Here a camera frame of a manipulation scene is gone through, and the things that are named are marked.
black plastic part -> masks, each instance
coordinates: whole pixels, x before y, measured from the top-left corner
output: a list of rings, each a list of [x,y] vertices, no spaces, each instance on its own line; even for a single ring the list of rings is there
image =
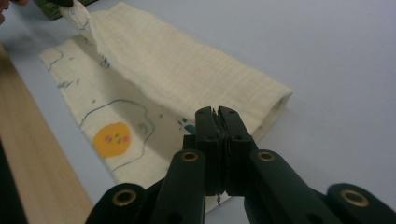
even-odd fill
[[[255,150],[250,159],[257,191],[274,223],[341,223],[274,151]]]
[[[183,149],[195,148],[195,135],[184,135],[182,148]]]
[[[249,189],[248,194],[245,196],[244,207],[250,224],[273,223],[271,215],[257,190]]]
[[[136,184],[109,189],[92,209],[87,224],[135,224],[146,200],[145,190]]]
[[[252,150],[257,150],[253,138],[248,133],[239,114],[227,107],[219,107],[219,117],[229,136],[226,150],[225,186],[230,196],[245,196],[248,178],[248,157]]]
[[[0,142],[0,223],[27,223],[14,178]]]
[[[196,146],[206,157],[205,167],[205,193],[214,196],[224,192],[222,166],[224,130],[219,123],[217,115],[210,106],[202,108],[195,113]]]
[[[354,185],[330,186],[326,202],[344,223],[396,223],[396,214],[387,205],[367,190]]]
[[[47,2],[51,2],[61,7],[72,7],[73,0],[47,0]]]
[[[204,153],[194,149],[184,149],[176,153],[163,181],[149,223],[204,223],[204,181]]]
[[[146,200],[139,213],[136,223],[146,224],[149,223],[152,211],[154,210],[155,203],[157,202],[158,194],[163,186],[163,179],[146,189]]]

cloth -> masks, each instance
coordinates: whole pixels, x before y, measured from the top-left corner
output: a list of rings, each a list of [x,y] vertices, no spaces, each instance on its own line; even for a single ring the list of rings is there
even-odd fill
[[[119,182],[147,188],[166,175],[196,110],[236,110],[258,141],[291,90],[124,3],[61,8],[81,35],[44,51],[77,124]]]

human hand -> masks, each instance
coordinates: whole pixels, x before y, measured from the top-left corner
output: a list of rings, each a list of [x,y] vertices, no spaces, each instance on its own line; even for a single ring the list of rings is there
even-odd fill
[[[8,9],[9,2],[13,2],[14,4],[25,6],[29,0],[0,0],[0,24],[4,22],[5,18],[3,16],[3,10]]]

finger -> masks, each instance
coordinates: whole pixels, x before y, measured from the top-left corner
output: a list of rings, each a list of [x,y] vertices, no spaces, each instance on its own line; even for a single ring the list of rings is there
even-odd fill
[[[29,0],[11,0],[11,2],[20,6],[26,6]]]
[[[8,1],[0,1],[0,10],[6,9],[9,7]]]

cartoon face print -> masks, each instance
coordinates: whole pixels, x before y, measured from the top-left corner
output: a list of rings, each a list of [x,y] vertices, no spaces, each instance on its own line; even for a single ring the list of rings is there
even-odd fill
[[[145,106],[124,99],[97,104],[80,123],[98,154],[109,169],[117,170],[146,154],[148,140],[155,131]]]
[[[122,122],[111,123],[103,127],[93,138],[92,143],[102,158],[123,154],[131,145],[131,131]]]

